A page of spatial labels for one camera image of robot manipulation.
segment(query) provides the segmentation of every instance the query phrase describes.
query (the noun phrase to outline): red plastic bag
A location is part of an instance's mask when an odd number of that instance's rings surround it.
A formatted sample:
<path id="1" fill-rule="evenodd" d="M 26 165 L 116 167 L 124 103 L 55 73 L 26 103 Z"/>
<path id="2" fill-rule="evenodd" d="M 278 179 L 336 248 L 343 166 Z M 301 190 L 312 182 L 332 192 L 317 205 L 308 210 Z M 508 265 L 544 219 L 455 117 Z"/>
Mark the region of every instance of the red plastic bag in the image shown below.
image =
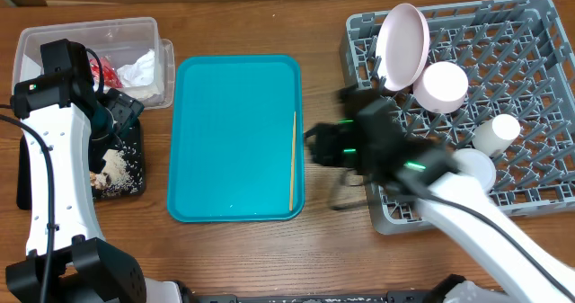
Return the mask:
<path id="1" fill-rule="evenodd" d="M 118 74 L 111 66 L 110 61 L 106 57 L 100 58 L 102 63 L 102 71 L 104 73 L 104 85 L 110 88 L 122 88 L 122 83 L 118 78 Z M 100 82 L 100 67 L 96 59 L 90 59 L 90 69 L 92 70 L 93 81 L 98 85 Z"/>

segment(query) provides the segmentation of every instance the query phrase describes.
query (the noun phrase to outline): blue tray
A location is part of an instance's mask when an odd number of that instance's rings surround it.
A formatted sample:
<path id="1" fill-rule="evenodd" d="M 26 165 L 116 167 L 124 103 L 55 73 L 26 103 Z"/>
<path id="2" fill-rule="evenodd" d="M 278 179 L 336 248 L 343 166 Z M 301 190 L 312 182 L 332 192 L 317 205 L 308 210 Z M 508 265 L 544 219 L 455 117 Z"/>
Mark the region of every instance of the blue tray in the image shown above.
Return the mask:
<path id="1" fill-rule="evenodd" d="M 296 115 L 294 209 L 289 210 Z M 304 207 L 299 65 L 288 56 L 193 57 L 178 68 L 168 210 L 181 222 L 286 220 Z"/>

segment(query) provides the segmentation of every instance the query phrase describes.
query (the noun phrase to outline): wooden table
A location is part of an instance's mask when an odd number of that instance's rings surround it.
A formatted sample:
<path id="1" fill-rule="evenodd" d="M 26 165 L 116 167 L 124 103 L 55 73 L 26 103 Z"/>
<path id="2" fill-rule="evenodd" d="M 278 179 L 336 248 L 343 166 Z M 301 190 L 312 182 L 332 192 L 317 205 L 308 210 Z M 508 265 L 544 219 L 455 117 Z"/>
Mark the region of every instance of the wooden table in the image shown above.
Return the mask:
<path id="1" fill-rule="evenodd" d="M 391 9 L 401 2 L 431 5 L 471 0 L 331 0 L 228 4 L 142 4 L 2 11 L 0 103 L 8 103 L 20 32 L 32 26 L 153 16 L 173 42 L 176 63 L 196 55 L 283 53 L 302 70 L 304 125 L 339 118 L 333 92 L 341 88 L 338 47 L 354 13 Z M 575 0 L 553 0 L 575 41 Z M 133 199 L 96 205 L 111 244 L 137 258 L 147 277 L 181 280 L 196 293 L 241 296 L 368 293 L 429 289 L 449 273 L 487 288 L 493 279 L 438 230 L 382 236 L 366 209 L 338 213 L 325 201 L 336 172 L 305 168 L 306 204 L 287 222 L 182 224 L 166 210 L 172 109 L 145 111 L 147 190 Z M 24 258 L 31 214 L 15 203 L 18 141 L 2 123 L 0 137 L 0 265 Z M 362 197 L 363 191 L 355 196 Z M 518 224 L 545 250 L 575 265 L 575 214 L 522 218 Z M 0 272 L 0 300 L 14 301 Z"/>

